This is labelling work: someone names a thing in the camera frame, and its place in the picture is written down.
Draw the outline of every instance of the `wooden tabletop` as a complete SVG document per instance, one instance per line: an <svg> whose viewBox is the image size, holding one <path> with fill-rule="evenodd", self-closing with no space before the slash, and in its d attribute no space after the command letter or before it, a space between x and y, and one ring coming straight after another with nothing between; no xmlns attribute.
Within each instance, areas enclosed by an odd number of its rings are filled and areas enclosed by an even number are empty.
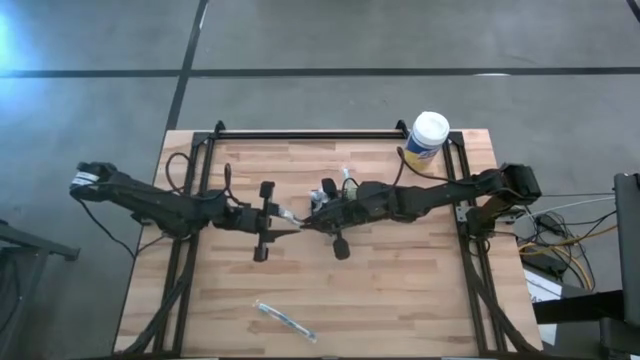
<svg viewBox="0 0 640 360"><path fill-rule="evenodd" d="M471 172L496 167L488 131L463 133ZM188 154L192 135L193 131L167 133L156 186L168 189L166 160L176 151ZM276 183L273 201L305 217L310 212L309 191L319 188L325 177L340 184L343 167L359 182L393 182L399 166L395 148L400 144L399 140L217 141L209 186L223 185L228 162L232 190L241 201L261 206L260 183L270 180ZM185 170L186 161L176 158L171 175L177 184L183 183ZM442 154L428 171L446 176ZM399 184L438 183L405 171ZM290 225L275 219L272 228ZM157 228L145 228L140 246L158 235ZM256 235L204 229L183 356L477 354L451 206L434 209L412 224L382 221L349 229L344 236L351 245L351 257L344 261L334 258L328 236L305 231L278 239L270 246L269 260L255 263ZM158 309L170 249L170 241L163 240L137 258L116 350L126 348ZM513 238L491 239L489 258L500 305L527 340L541 347ZM256 300L316 332L317 343L261 314L254 307ZM174 309L165 341L169 345L177 305ZM484 322L491 337L486 311Z"/></svg>

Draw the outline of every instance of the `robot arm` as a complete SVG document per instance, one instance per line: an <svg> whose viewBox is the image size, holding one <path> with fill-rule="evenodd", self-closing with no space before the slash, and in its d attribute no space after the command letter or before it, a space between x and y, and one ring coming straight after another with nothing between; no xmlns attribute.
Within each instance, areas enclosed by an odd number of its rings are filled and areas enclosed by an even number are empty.
<svg viewBox="0 0 640 360"><path fill-rule="evenodd" d="M339 196L333 180L324 179L322 184L329 201L304 219L301 228L336 235L334 252L338 259L349 257L341 231L353 226L385 219L410 223L433 208L489 195L484 206L466 214L468 234L486 236L502 213L513 205L529 205L541 195L532 169L524 165L505 165L431 188L366 181L355 193Z"/></svg>
<svg viewBox="0 0 640 360"><path fill-rule="evenodd" d="M78 170L70 186L73 198L113 202L131 210L134 220L141 224L152 220L175 239L193 235L211 222L216 228L258 234L254 260L264 261L268 257L266 243L298 232L269 230L270 216L280 216L284 212L271 202L273 182L261 184L260 196L264 201L262 209L258 209L249 204L230 205L224 190L209 190L201 196L162 190L131 178L110 163L83 162L78 165Z"/></svg>

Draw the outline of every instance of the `disinfecting wipes container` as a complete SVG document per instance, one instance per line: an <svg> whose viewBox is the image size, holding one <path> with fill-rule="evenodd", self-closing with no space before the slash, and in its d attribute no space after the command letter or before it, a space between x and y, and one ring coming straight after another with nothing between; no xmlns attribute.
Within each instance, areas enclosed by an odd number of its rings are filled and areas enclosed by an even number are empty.
<svg viewBox="0 0 640 360"><path fill-rule="evenodd" d="M405 159L414 169L422 171L436 156L449 136L449 122L435 112L425 111L413 123L405 146Z"/></svg>

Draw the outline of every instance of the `concrete floor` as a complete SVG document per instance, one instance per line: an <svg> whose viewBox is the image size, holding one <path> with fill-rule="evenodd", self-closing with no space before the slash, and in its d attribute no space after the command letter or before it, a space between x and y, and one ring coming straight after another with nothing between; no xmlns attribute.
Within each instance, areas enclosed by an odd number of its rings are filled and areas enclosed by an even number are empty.
<svg viewBox="0 0 640 360"><path fill-rule="evenodd" d="M0 0L0 70L180 69L197 0ZM624 0L210 0L193 67L640 66ZM151 181L177 78L0 79L0 218L82 248L51 258L23 359L108 354L131 260L67 193L79 161ZM388 128L424 109L489 128L499 161L546 193L610 191L640 169L640 75L191 79L179 129ZM544 198L533 210L583 198ZM561 210L598 217L613 202ZM140 228L91 206L130 247ZM517 231L526 235L526 222ZM616 233L586 241L598 290L620 286Z"/></svg>

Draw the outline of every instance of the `black floor stripe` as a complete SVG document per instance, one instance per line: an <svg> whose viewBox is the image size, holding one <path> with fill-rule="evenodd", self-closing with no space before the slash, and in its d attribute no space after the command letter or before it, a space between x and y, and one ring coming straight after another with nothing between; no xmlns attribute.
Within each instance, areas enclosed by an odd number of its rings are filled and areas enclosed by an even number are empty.
<svg viewBox="0 0 640 360"><path fill-rule="evenodd" d="M193 64L195 47L185 57ZM8 70L0 78L148 78L179 77L174 103L182 104L189 78L363 77L363 76L535 76L639 75L640 67L558 68L316 68L316 69L198 69L198 70Z"/></svg>
<svg viewBox="0 0 640 360"><path fill-rule="evenodd" d="M177 77L180 70L0 70L0 78L145 78Z"/></svg>
<svg viewBox="0 0 640 360"><path fill-rule="evenodd" d="M532 76L532 75L636 75L640 67L562 68L334 68L334 69L207 69L192 70L191 77L359 77L359 76Z"/></svg>
<svg viewBox="0 0 640 360"><path fill-rule="evenodd" d="M208 2L208 0L200 0L200 2L198 3L196 18L194 19L193 27L191 28L191 36L189 37L187 52L185 53L184 61L182 62L182 70L180 71L180 77L178 78L176 92L173 94L173 101L171 101L171 109L169 110L169 117L167 118L165 130L174 130L178 125L180 109L182 108L184 93L187 90L187 82L189 81L189 72L191 71L191 66L193 65L193 59L196 56L196 48L198 46L198 39L200 38L200 30L202 27L202 22L204 20L204 14L207 10Z"/></svg>
<svg viewBox="0 0 640 360"><path fill-rule="evenodd" d="M638 6L638 3L636 2L636 0L627 0L627 4L629 4L629 7L631 8L631 12L633 12L633 15L635 15L636 20L638 20L638 23L640 23L640 6Z"/></svg>

